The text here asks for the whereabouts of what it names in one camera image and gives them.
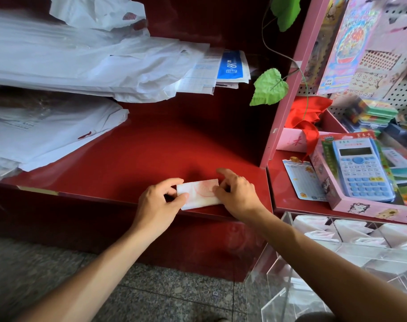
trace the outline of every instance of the red fabric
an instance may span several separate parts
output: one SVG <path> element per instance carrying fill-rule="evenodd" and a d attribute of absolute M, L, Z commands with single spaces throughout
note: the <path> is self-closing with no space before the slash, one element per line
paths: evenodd
<path fill-rule="evenodd" d="M 309 97 L 307 109 L 306 97 L 296 97 L 294 99 L 285 127 L 301 129 L 303 131 L 306 137 L 305 157 L 314 151 L 320 135 L 314 123 L 320 120 L 319 115 L 322 114 L 332 102 L 332 100 L 325 97 L 312 96 Z"/>

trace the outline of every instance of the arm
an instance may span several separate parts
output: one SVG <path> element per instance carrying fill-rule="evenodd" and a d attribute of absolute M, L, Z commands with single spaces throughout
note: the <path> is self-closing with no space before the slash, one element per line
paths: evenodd
<path fill-rule="evenodd" d="M 150 186 L 140 197 L 132 227 L 91 264 L 43 297 L 18 318 L 20 322 L 90 321 L 144 250 L 172 223 L 188 193 L 176 197 L 169 178 Z M 176 197 L 170 203 L 164 195 Z"/>
<path fill-rule="evenodd" d="M 342 321 L 407 321 L 407 295 L 282 222 L 260 202 L 254 185 L 229 169 L 214 193 L 253 227 Z"/>

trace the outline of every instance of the hand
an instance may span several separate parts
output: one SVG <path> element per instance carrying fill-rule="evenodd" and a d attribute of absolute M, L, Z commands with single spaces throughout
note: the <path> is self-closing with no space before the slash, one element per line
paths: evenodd
<path fill-rule="evenodd" d="M 138 209 L 132 230 L 146 230 L 155 240 L 174 221 L 175 216 L 189 198 L 188 193 L 177 196 L 173 185 L 182 184 L 182 178 L 168 178 L 156 185 L 149 186 L 140 196 Z M 174 201 L 166 202 L 164 195 L 174 197 Z"/>
<path fill-rule="evenodd" d="M 270 213 L 260 202 L 254 184 L 236 175 L 230 169 L 218 168 L 217 173 L 223 174 L 225 179 L 220 186 L 214 186 L 212 191 L 232 216 L 249 224 L 256 214 Z M 230 186 L 230 192 L 226 192 L 228 186 Z"/>

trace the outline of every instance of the calculator button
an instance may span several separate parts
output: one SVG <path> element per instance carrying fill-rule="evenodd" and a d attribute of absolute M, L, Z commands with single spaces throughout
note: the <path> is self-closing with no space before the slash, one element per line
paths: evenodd
<path fill-rule="evenodd" d="M 353 162 L 355 162 L 356 164 L 362 164 L 364 163 L 364 159 L 362 157 L 354 157 L 352 159 Z"/>

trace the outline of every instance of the blue label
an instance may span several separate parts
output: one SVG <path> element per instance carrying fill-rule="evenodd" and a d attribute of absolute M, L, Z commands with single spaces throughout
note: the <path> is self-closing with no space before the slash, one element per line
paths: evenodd
<path fill-rule="evenodd" d="M 239 51 L 224 50 L 217 79 L 238 79 L 243 77 Z"/>

